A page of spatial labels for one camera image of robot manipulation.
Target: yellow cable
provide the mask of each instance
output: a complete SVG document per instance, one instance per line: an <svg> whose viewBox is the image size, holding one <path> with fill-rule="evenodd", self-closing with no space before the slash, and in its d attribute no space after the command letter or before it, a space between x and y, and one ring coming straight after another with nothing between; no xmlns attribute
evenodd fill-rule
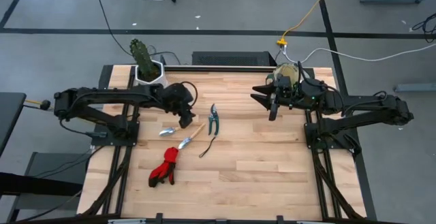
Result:
<svg viewBox="0 0 436 224"><path fill-rule="evenodd" d="M315 7L316 7L316 5L320 2L321 0L317 0L316 2L315 2L315 4L313 4L313 6L312 6L312 8L309 10L309 12L307 12L307 14L306 14L306 16L305 17L303 17L302 19L301 19L301 21L297 24L297 25L295 25L294 27L291 27L290 29L288 29L288 30L286 30L285 31L285 33L281 36L281 39L279 40L279 41L277 41L277 43L278 43L278 45L285 45L285 44L287 44L287 42L285 41L285 36L286 36L286 34L287 33L289 33L290 31L292 31L292 30L294 30L294 29L297 29L305 20L306 20L306 18L312 13L312 11L313 11L313 9L315 9Z"/></svg>
<svg viewBox="0 0 436 224"><path fill-rule="evenodd" d="M42 104L42 102L33 101L33 100L25 100L25 102L29 102L29 103L33 103L33 104L37 104L37 105L41 105Z"/></svg>

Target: red glove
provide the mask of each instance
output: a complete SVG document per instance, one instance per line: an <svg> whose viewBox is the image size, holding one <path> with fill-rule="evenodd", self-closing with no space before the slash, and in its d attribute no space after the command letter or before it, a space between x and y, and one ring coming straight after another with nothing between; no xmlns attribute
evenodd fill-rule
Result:
<svg viewBox="0 0 436 224"><path fill-rule="evenodd" d="M164 178L169 176L170 184L174 185L174 169L176 167L176 158L178 149L175 147L166 150L165 161L154 169L149 177L149 187L156 187L157 183L164 183Z"/></svg>

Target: gray floor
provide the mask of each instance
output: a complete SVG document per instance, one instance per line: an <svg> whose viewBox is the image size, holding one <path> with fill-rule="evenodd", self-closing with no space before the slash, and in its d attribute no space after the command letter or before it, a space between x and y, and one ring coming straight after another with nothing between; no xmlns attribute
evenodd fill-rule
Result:
<svg viewBox="0 0 436 224"><path fill-rule="evenodd" d="M285 30L295 25L316 0L102 0L113 29ZM5 12L12 0L0 0ZM361 5L358 0L326 0L335 32L409 33L434 13L436 0L419 5ZM20 0L6 28L105 29L97 0ZM299 31L324 32L317 7ZM202 50L277 53L274 36L118 35L127 47L137 37L158 51L177 53L191 63ZM289 37L289 55L305 58L314 48L328 48L326 38ZM336 39L338 50L378 58L426 46L424 40ZM29 99L50 99L71 87L97 86L102 65L132 63L109 35L0 34L0 91L25 92ZM350 94L372 95L406 82L434 82L436 48L389 61L366 63L341 58ZM171 56L166 57L174 62ZM332 67L331 55L319 52L306 66ZM436 206L436 135L434 93L400 94L416 119L398 128L374 125L359 129L377 217L382 221L433 223ZM91 129L80 121L76 129ZM5 153L0 171L22 174L33 151L83 153L89 140L62 130L57 119L24 110ZM0 200L0 222L10 198Z"/></svg>

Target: white pot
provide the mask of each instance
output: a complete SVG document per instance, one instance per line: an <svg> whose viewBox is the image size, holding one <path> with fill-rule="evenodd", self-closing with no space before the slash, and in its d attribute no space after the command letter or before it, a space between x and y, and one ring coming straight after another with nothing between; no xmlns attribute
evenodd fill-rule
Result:
<svg viewBox="0 0 436 224"><path fill-rule="evenodd" d="M151 61L154 62L154 64L159 66L159 69L161 71L161 75L151 82L143 81L143 80L139 79L139 77L138 77L139 68L138 68L138 65L136 65L135 66L135 81L136 81L136 83L137 84L162 84L164 88L167 87L168 81L166 80L166 77L165 77L164 65L162 63L160 63L159 61L154 61L154 60L151 60Z"/></svg>

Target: wooden handle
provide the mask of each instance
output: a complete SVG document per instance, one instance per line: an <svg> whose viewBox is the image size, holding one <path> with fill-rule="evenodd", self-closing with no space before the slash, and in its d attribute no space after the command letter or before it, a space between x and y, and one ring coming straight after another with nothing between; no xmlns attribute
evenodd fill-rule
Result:
<svg viewBox="0 0 436 224"><path fill-rule="evenodd" d="M206 125L206 123L202 123L198 127L198 129L191 135L191 140L199 134L199 132L204 128L205 125Z"/></svg>

